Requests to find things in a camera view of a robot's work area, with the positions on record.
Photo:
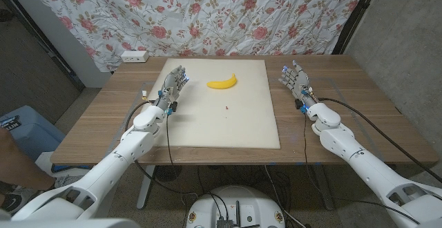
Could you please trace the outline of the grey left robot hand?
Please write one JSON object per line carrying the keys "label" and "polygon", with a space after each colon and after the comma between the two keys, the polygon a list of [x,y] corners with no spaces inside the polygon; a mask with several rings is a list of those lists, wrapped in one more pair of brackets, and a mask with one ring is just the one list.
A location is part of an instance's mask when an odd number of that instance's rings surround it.
{"label": "grey left robot hand", "polygon": [[189,81],[186,76],[186,68],[179,65],[174,68],[164,79],[161,89],[158,91],[158,98],[154,101],[153,105],[161,108],[163,111],[170,109],[170,106],[175,102],[180,91],[184,85]]}

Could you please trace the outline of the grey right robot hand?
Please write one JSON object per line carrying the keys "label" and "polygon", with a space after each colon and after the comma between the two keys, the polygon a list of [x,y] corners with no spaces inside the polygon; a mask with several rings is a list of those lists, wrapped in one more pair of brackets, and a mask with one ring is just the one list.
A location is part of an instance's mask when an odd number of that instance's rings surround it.
{"label": "grey right robot hand", "polygon": [[307,73],[296,60],[292,61],[292,65],[292,67],[283,66],[282,75],[278,81],[291,91],[299,108],[307,110],[317,104],[318,100],[314,96]]}

